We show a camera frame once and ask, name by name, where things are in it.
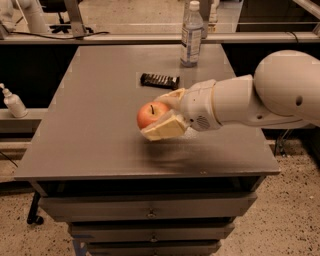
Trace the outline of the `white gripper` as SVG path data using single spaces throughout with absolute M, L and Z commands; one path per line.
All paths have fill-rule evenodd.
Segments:
M 185 134 L 190 126 L 196 131 L 217 130 L 221 124 L 217 121 L 213 110 L 214 79 L 198 82 L 189 89 L 180 88 L 160 95 L 154 99 L 169 108 L 181 111 L 181 114 L 167 113 L 157 121 L 141 130 L 141 134 L 149 141 L 159 141 L 179 137 Z

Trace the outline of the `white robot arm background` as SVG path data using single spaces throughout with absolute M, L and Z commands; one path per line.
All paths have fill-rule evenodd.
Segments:
M 0 22 L 9 32 L 15 30 L 12 19 L 15 9 L 21 12 L 31 33 L 47 33 L 49 31 L 39 0 L 0 0 Z

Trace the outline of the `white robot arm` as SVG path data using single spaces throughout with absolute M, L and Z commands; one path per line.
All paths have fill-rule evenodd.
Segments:
M 156 98 L 169 107 L 141 129 L 150 141 L 182 136 L 189 128 L 229 124 L 267 129 L 320 126 L 320 60 L 300 51 L 266 56 L 252 75 L 199 82 Z

